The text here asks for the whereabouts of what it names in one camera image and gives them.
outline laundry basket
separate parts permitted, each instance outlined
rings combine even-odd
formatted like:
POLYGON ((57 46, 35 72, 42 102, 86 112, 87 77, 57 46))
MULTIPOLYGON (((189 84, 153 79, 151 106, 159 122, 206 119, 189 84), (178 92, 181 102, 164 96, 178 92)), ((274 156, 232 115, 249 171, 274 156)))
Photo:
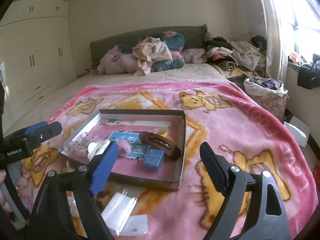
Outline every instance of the laundry basket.
POLYGON ((256 84, 246 78, 244 88, 248 96, 259 106, 269 111, 280 121, 284 116, 287 100, 289 99, 288 90, 283 84, 278 90, 272 90, 256 84))

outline curtain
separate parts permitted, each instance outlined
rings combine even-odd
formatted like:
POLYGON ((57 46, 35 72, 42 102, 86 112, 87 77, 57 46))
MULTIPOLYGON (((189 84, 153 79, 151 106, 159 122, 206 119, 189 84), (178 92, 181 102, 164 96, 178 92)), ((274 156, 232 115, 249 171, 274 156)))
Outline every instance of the curtain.
POLYGON ((281 25, 280 4, 261 0, 267 30, 266 75, 284 84, 287 78, 288 52, 285 46, 285 26, 281 25))

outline brown hair clip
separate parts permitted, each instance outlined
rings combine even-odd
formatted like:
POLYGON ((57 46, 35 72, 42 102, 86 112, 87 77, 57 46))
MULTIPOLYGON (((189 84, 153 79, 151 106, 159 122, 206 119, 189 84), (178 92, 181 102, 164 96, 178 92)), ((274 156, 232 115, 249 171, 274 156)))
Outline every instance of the brown hair clip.
POLYGON ((143 131, 139 133, 139 139, 142 143, 150 144, 154 148, 163 151, 172 160, 178 160, 181 156, 180 148, 161 135, 143 131))

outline wardrobe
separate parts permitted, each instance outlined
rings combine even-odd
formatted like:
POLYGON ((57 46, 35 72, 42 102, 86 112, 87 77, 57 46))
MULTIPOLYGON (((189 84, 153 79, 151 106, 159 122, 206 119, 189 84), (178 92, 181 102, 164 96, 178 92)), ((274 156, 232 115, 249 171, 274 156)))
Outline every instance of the wardrobe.
POLYGON ((12 119, 6 126, 74 80, 68 2, 13 2, 0 22, 0 81, 12 119))

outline blanket with bear pattern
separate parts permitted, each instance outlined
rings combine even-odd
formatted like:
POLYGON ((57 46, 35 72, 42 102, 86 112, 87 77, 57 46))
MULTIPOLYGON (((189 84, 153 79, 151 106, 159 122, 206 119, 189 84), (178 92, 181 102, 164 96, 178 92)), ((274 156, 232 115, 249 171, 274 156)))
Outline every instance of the blanket with bear pattern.
MULTIPOLYGON (((284 200, 292 238, 318 204, 312 173, 294 138, 278 119, 233 83, 184 81, 92 85, 81 90, 47 120, 60 122, 62 133, 36 149, 32 158, 24 160, 30 172, 30 207, 49 170, 70 169, 66 157, 57 149, 97 109, 178 109, 184 110, 187 116, 181 187, 176 192, 141 189, 132 215, 148 215, 149 234, 130 239, 178 240, 205 236, 224 198, 215 190, 200 159, 199 147, 204 141, 216 154, 244 171, 258 174, 270 171, 284 200)), ((104 209, 115 187, 118 186, 109 183, 95 197, 99 209, 104 209)), ((246 193, 231 236, 241 231, 249 198, 246 193)), ((81 221, 73 220, 78 233, 85 236, 81 221)))

